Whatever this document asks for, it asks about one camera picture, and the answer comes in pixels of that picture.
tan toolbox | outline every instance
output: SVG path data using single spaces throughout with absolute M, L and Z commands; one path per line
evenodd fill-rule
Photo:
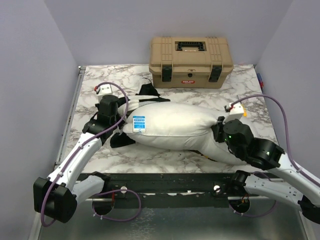
M 155 37 L 149 71 L 155 88 L 221 88 L 234 69 L 224 37 Z

black handle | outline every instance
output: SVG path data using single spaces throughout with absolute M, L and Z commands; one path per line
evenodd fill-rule
M 205 50 L 204 43 L 200 41 L 179 41 L 176 50 L 182 51 L 183 47 L 197 47 L 199 51 Z

wall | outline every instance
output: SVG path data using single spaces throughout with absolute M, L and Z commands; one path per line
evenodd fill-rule
M 26 240 L 33 182 L 53 169 L 78 65 L 42 0 L 3 0 L 0 18 L 0 238 Z
M 256 64 L 292 0 L 44 0 L 80 65 L 147 64 L 155 36 L 225 36 Z
M 294 159 L 320 177 L 320 1 L 294 0 L 258 62 L 265 92 L 286 111 Z M 267 102 L 279 139 L 285 146 L 283 117 Z M 320 239 L 320 227 L 316 230 Z

blue and white sticker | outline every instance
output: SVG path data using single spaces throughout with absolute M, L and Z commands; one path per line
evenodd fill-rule
M 146 117 L 145 116 L 133 116 L 133 132 L 144 134 L 146 132 Z

marble surface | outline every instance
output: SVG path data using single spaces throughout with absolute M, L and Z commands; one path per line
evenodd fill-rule
M 147 65 L 101 65 L 87 66 L 77 101 L 75 114 L 64 157 L 76 144 L 82 128 L 97 111 L 98 102 L 94 87 L 103 81 L 120 85 L 128 95 L 134 95 L 141 79 L 150 78 Z M 112 87 L 113 94 L 120 91 Z M 170 88 L 158 89 L 159 94 L 173 102 L 198 105 L 224 110 L 224 105 L 244 96 L 261 93 L 253 65 L 235 65 L 220 89 Z M 277 142 L 262 98 L 246 100 L 247 117 L 254 123 L 262 138 Z M 109 141 L 90 159 L 83 172 L 91 173 L 233 173 L 236 170 L 253 172 L 256 168 L 248 165 L 233 166 L 211 161 L 190 151 L 172 151 L 141 144 L 111 149 Z

